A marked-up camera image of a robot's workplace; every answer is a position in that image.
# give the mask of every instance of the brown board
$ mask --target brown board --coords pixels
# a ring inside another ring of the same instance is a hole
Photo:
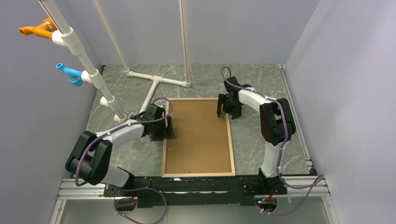
[[[164,140],[162,177],[235,176],[229,116],[217,117],[217,98],[170,100],[175,138]]]

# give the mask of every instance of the marble tabletop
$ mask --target marble tabletop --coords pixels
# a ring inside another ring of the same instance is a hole
[[[217,97],[219,93],[226,93],[220,75],[223,66],[225,65],[193,64],[191,65],[191,88],[160,83],[153,99],[157,97]],[[228,66],[239,83],[250,84],[270,97],[287,98],[277,65],[230,64]],[[132,65],[129,69],[138,73],[184,80],[184,65]],[[125,76],[120,65],[106,66],[103,77],[118,102],[129,111],[138,113],[152,82]],[[97,92],[87,126],[87,130],[91,132],[104,131],[118,125],[113,121],[114,113],[99,104],[101,97],[101,93]],[[263,162],[265,140],[260,131],[259,120],[259,114],[247,106],[242,106],[240,118],[231,120],[237,175],[257,174]],[[140,138],[113,149],[110,164],[124,168],[137,176],[159,176],[161,175],[162,154],[162,141],[150,142],[148,137]],[[293,135],[285,149],[281,167],[284,174],[309,173],[298,132]]]

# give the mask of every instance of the white wall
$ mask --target white wall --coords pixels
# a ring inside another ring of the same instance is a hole
[[[68,5],[56,1],[95,66]],[[73,87],[56,69],[82,70],[67,48],[19,27],[47,18],[37,1],[3,1],[0,7],[0,223],[49,223],[64,165],[88,120],[95,89]]]
[[[395,21],[395,0],[321,0],[286,64],[340,223],[395,223]]]
[[[90,0],[65,0],[102,64],[120,64]],[[183,63],[178,0],[99,0],[129,64]],[[286,63],[319,0],[186,1],[191,63]]]

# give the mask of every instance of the orange object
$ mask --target orange object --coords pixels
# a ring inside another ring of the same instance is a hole
[[[39,37],[44,37],[48,39],[52,39],[52,32],[57,30],[56,26],[52,22],[51,18],[47,18],[42,21],[42,23],[36,27],[21,27],[19,28],[19,32],[27,36],[29,34],[34,34]]]

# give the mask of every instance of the blue nozzle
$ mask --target blue nozzle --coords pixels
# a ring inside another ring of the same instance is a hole
[[[82,71],[66,68],[62,63],[58,63],[57,68],[69,77],[69,81],[73,86],[79,87],[83,84],[84,81],[81,79]]]

